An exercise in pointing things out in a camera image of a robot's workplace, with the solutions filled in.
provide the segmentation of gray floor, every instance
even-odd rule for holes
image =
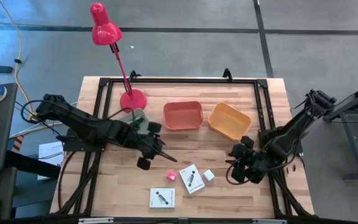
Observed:
[[[16,0],[6,1],[6,6],[21,25],[90,27],[91,2]],[[102,2],[120,27],[258,28],[252,0]],[[358,1],[259,2],[266,29],[358,30]],[[0,6],[0,24],[5,23],[10,21]],[[74,102],[83,76],[119,74],[108,47],[93,45],[90,32],[21,34],[24,64],[19,76],[31,99],[53,93]],[[311,88],[338,99],[358,90],[358,35],[268,34],[266,39],[274,77],[285,79],[292,106],[301,102]],[[135,69],[146,76],[220,77],[229,67],[236,77],[266,77],[259,34],[125,32],[119,46],[125,69]],[[0,30],[0,65],[13,66],[17,51],[16,33]],[[12,74],[0,74],[1,83],[13,81]],[[20,93],[17,100],[24,102]],[[16,112],[11,133],[28,126]],[[54,137],[51,131],[28,135],[22,153],[36,154],[39,144],[52,142]],[[358,221],[358,181],[345,184],[341,177],[356,171],[341,124],[317,121],[302,144],[316,214]],[[18,182],[35,183],[36,177],[21,174]],[[22,216],[29,215],[26,209],[20,212]]]

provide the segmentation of yellow bin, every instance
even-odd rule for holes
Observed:
[[[208,123],[213,130],[240,141],[251,126],[251,118],[225,103],[218,103],[209,115]]]

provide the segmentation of lamp base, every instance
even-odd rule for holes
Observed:
[[[140,90],[132,90],[132,98],[129,96],[128,92],[125,92],[119,101],[121,108],[130,108],[135,110],[137,108],[144,109],[146,107],[146,95]]]

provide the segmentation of red plastic bowl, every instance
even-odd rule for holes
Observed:
[[[198,101],[167,103],[164,106],[164,125],[169,130],[198,129],[203,121],[203,109]]]

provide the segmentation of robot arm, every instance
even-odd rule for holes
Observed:
[[[330,98],[322,91],[310,90],[306,94],[304,108],[286,125],[259,133],[261,146],[259,152],[252,150],[253,140],[244,136],[241,143],[236,144],[229,154],[236,158],[235,161],[228,161],[234,168],[231,176],[239,183],[244,182],[246,177],[249,181],[258,184],[267,172],[281,169],[289,164],[295,158],[304,131],[314,121],[330,113],[335,101],[335,98]],[[290,162],[287,162],[291,154],[294,156]]]
[[[158,134],[161,130],[161,124],[150,122],[149,133],[139,134],[134,126],[118,120],[110,120],[110,118],[99,119],[82,110],[79,110],[68,104],[64,97],[59,95],[44,96],[44,100],[40,100],[41,104],[36,109],[37,115],[33,123],[41,123],[50,120],[61,121],[74,132],[74,135],[64,137],[63,142],[78,138],[80,141],[86,142],[92,146],[105,148],[106,143],[115,144],[120,147],[129,149],[137,149],[142,152],[143,157],[138,160],[138,167],[148,170],[150,161],[155,155],[161,155],[173,162],[176,159],[162,152],[164,142]]]

